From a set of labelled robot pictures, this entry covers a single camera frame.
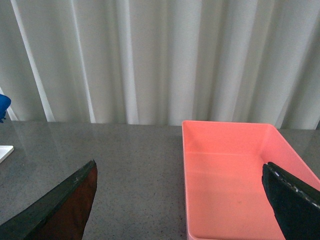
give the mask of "gray countertop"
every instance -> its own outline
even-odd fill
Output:
[[[280,130],[320,177],[320,130]],[[10,122],[0,145],[0,224],[94,159],[98,186],[84,240],[186,239],[180,126]]]

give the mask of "curtain fold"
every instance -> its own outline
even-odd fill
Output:
[[[320,1],[2,0],[14,121],[316,129]]]

